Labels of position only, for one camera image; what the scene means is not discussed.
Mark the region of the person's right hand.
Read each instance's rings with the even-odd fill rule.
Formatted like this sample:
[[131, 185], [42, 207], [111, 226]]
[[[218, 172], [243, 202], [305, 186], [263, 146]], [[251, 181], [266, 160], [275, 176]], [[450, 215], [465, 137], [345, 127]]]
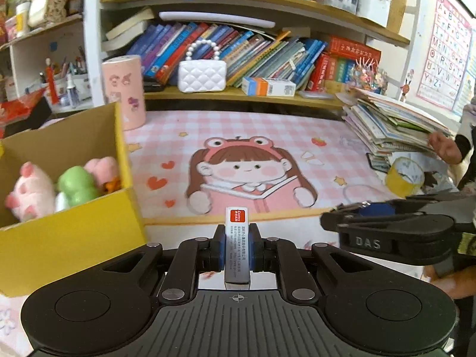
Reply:
[[454, 140], [444, 136], [441, 132], [433, 132], [428, 137], [428, 145], [448, 165], [458, 165], [463, 157]]

